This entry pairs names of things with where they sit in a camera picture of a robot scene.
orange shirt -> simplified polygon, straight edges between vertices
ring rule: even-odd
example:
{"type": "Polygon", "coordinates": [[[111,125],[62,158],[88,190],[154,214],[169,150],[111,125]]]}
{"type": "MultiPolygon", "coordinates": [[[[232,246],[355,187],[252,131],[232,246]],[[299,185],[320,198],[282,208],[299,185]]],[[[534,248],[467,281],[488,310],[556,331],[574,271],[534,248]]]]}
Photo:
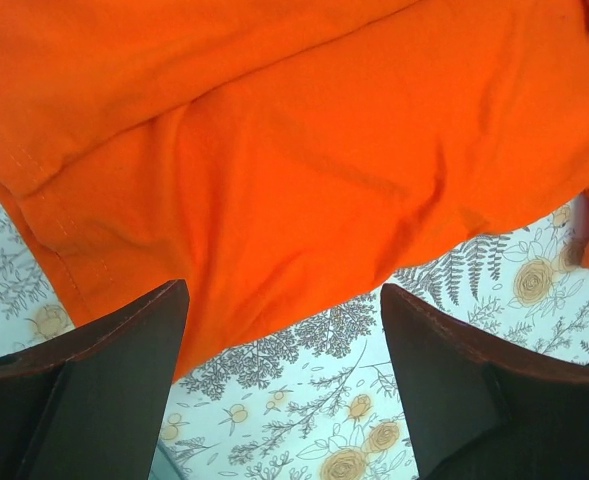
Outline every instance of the orange shirt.
{"type": "Polygon", "coordinates": [[[0,2],[0,200],[77,325],[185,278],[177,377],[585,190],[589,0],[0,2]]]}

